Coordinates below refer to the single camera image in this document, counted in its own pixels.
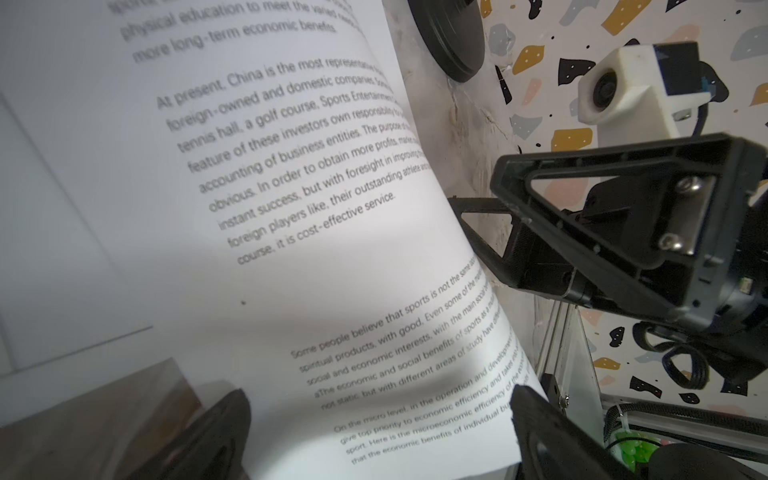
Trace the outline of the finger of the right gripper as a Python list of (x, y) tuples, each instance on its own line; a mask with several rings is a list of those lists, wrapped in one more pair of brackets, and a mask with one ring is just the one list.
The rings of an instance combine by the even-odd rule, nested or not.
[(448, 199), (471, 247), (503, 285), (589, 306), (594, 286), (496, 198)]

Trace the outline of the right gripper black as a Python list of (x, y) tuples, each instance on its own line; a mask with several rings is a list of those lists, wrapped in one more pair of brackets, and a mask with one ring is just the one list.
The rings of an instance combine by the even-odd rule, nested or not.
[(677, 384), (767, 368), (763, 146), (725, 134), (505, 156), (492, 192), (588, 280), (587, 304), (641, 319)]

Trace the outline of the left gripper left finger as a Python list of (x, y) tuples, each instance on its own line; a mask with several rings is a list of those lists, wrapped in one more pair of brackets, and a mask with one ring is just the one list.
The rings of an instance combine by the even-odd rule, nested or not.
[(243, 390), (233, 390), (195, 420), (131, 479), (244, 479), (243, 454), (251, 407)]

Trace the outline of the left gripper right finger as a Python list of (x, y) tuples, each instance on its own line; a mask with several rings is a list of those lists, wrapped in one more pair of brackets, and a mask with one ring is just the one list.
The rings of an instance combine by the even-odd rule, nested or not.
[(635, 475), (529, 386), (510, 407), (526, 479), (633, 479)]

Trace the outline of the printed paper sheet with diagram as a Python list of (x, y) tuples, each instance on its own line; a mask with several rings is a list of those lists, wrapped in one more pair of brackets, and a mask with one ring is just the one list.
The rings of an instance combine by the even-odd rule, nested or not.
[(1, 422), (169, 359), (133, 291), (1, 104)]

